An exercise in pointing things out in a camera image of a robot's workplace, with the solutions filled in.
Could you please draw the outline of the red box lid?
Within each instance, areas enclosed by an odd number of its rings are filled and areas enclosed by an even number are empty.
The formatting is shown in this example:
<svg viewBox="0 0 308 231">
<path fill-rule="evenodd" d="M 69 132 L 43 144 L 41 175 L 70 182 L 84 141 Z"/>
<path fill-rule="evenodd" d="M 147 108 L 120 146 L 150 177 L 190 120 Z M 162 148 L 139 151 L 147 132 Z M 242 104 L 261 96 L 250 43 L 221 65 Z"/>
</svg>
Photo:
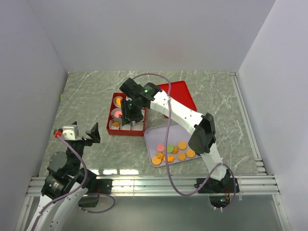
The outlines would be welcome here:
<svg viewBox="0 0 308 231">
<path fill-rule="evenodd" d="M 170 97 L 193 111 L 197 111 L 196 105 L 184 80 L 171 82 Z"/>
</svg>

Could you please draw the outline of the green round cookie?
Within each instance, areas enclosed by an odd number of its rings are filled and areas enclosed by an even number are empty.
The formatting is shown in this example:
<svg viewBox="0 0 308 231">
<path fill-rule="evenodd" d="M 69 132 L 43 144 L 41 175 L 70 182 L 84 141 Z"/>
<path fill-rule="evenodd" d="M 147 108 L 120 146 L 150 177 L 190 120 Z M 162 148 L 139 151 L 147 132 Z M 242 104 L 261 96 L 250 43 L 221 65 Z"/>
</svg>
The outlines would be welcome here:
<svg viewBox="0 0 308 231">
<path fill-rule="evenodd" d="M 173 152 L 174 152 L 174 146 L 171 145 L 171 144 L 168 144 L 168 145 L 167 145 L 167 152 L 168 152 L 168 153 L 173 153 Z"/>
</svg>

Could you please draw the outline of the red cookie box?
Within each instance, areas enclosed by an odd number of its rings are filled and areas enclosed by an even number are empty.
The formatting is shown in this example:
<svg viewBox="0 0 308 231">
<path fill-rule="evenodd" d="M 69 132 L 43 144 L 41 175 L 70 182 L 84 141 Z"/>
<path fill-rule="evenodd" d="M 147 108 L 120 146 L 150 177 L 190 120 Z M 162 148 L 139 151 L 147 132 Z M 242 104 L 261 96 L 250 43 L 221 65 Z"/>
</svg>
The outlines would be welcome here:
<svg viewBox="0 0 308 231">
<path fill-rule="evenodd" d="M 117 98 L 126 98 L 125 94 L 120 93 L 120 92 L 115 92 L 113 93 L 112 100 L 111 100 L 111 105 L 110 105 L 110 110 L 109 110 L 109 115 L 108 115 L 108 120 L 106 124 L 106 130 L 109 135 L 118 135 L 118 136 L 135 136 L 135 137 L 142 137 L 145 132 L 145 119 L 146 119 L 146 109 L 142 109 L 142 115 L 143 115 L 143 120 L 142 122 L 138 122 L 135 124 L 133 128 L 130 126 L 125 125 L 124 128 L 122 128 L 120 125 L 119 126 L 114 126 L 113 122 L 115 122 L 115 118 L 113 115 L 115 114 L 116 111 L 121 111 L 121 108 L 118 107 L 119 105 L 116 103 Z"/>
</svg>

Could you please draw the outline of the pink round cookie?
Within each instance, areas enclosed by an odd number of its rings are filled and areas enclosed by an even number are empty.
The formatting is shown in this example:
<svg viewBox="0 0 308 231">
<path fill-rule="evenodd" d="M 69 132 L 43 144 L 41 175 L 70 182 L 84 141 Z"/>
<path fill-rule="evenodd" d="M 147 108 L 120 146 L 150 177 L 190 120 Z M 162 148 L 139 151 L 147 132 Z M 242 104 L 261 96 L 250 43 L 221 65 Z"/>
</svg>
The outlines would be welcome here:
<svg viewBox="0 0 308 231">
<path fill-rule="evenodd" d="M 114 118 L 121 119 L 122 118 L 122 112 L 121 111 L 115 111 L 113 116 L 114 116 Z"/>
<path fill-rule="evenodd" d="M 156 149 L 157 149 L 158 152 L 163 152 L 165 150 L 165 146 L 162 143 L 159 143 L 156 146 Z"/>
</svg>

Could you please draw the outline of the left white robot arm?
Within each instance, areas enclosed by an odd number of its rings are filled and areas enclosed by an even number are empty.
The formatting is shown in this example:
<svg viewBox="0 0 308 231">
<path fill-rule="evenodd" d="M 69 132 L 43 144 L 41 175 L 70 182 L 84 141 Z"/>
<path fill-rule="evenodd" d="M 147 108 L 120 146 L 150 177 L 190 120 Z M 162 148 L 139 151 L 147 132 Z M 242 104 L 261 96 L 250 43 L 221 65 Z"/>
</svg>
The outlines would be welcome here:
<svg viewBox="0 0 308 231">
<path fill-rule="evenodd" d="M 29 231 L 60 231 L 74 210 L 90 213 L 89 208 L 98 204 L 100 196 L 112 199 L 111 206 L 116 204 L 111 195 L 112 180 L 98 179 L 82 159 L 86 146 L 100 143 L 99 125 L 95 123 L 85 136 L 79 135 L 77 122 L 55 129 L 53 134 L 67 149 L 55 152 L 49 160 Z"/>
</svg>

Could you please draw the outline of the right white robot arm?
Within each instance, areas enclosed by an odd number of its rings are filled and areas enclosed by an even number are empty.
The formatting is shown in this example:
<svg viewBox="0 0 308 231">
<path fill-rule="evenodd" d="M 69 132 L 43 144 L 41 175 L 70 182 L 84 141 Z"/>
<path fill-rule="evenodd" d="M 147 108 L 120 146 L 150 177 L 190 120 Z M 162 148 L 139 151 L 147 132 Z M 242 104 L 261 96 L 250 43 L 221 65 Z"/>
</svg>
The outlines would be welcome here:
<svg viewBox="0 0 308 231">
<path fill-rule="evenodd" d="M 202 157 L 209 170 L 208 177 L 198 186 L 199 192 L 238 192 L 234 174 L 222 162 L 219 155 L 215 122 L 210 113 L 203 115 L 189 109 L 173 99 L 169 92 L 151 82 L 142 86 L 128 78 L 120 90 L 128 97 L 128 100 L 122 100 L 121 103 L 123 125 L 141 121 L 143 118 L 141 110 L 148 108 L 168 116 L 191 135 L 188 146 L 196 155 Z"/>
</svg>

